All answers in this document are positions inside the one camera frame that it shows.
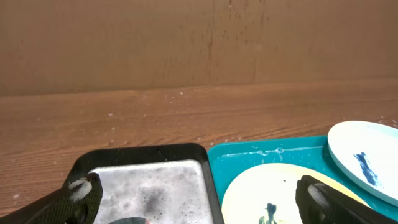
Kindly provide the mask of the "pink and green sponge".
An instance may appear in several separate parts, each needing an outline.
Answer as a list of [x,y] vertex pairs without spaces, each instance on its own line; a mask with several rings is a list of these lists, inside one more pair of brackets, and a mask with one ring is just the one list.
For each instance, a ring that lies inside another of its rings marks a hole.
[[142,217],[129,217],[112,221],[109,224],[150,224],[150,221]]

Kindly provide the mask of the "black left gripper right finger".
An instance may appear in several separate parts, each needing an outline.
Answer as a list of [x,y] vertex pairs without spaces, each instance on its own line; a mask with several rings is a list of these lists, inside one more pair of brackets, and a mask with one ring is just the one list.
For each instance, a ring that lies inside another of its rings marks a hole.
[[309,175],[297,181],[295,201],[303,224],[397,224]]

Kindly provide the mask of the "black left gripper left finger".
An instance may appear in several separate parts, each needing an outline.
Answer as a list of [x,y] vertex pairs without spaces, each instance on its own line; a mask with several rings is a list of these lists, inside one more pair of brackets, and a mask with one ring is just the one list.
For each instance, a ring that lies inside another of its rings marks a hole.
[[1,224],[93,223],[102,195],[99,175],[90,173],[1,217]]

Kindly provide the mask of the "yellow plate with blue stain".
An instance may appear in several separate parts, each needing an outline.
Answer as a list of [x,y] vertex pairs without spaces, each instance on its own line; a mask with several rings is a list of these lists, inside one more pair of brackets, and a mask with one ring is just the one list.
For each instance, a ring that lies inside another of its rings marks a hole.
[[283,163],[262,164],[245,170],[228,186],[221,211],[226,224],[302,224],[295,202],[297,181],[304,175],[366,203],[341,183],[309,168]]

